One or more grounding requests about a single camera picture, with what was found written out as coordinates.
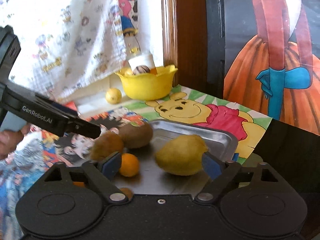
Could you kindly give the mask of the person's left hand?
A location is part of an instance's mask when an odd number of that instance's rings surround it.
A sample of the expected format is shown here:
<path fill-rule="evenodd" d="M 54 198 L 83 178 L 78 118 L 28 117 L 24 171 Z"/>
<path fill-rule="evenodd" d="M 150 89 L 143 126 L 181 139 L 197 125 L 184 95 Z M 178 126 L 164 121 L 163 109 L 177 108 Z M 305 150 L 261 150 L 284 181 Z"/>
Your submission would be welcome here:
<path fill-rule="evenodd" d="M 16 150 L 17 145 L 23 140 L 24 136 L 30 131 L 30 124 L 26 124 L 17 132 L 3 131 L 0 133 L 0 156 L 5 159 L 9 153 Z"/>

